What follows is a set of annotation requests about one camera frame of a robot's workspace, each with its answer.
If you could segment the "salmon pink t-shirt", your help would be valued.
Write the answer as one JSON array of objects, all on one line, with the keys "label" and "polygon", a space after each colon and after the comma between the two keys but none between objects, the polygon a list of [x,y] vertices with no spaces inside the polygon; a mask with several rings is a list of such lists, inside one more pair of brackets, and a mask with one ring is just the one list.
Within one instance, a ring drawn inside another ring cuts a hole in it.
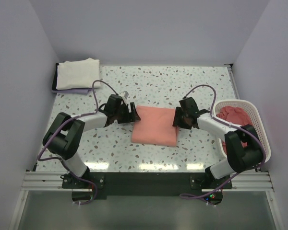
[{"label": "salmon pink t-shirt", "polygon": [[141,120],[133,125],[133,143],[176,146],[179,130],[173,126],[174,109],[139,105],[136,111]]}]

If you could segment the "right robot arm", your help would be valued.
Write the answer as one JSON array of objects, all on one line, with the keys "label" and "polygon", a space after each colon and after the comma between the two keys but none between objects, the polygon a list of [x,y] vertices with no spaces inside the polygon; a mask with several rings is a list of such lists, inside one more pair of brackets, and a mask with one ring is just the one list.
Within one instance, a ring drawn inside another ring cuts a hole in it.
[{"label": "right robot arm", "polygon": [[216,188],[222,178],[265,162],[266,152],[252,125],[236,125],[217,117],[212,111],[200,110],[192,97],[184,97],[179,103],[175,109],[174,127],[204,130],[226,145],[226,158],[205,169],[203,181],[207,187]]}]

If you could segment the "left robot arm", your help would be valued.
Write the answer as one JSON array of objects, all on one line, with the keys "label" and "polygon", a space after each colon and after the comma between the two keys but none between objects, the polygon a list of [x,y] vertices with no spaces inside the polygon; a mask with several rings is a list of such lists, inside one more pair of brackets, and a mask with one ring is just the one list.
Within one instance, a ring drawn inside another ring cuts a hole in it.
[{"label": "left robot arm", "polygon": [[119,124],[140,121],[135,104],[126,102],[127,94],[112,94],[108,101],[92,113],[71,116],[67,113],[59,113],[50,128],[46,132],[42,145],[43,149],[38,155],[39,161],[43,152],[48,150],[55,154],[62,165],[73,176],[73,183],[79,188],[85,188],[90,182],[90,170],[81,160],[78,148],[82,134],[97,128],[112,125],[115,121]]}]

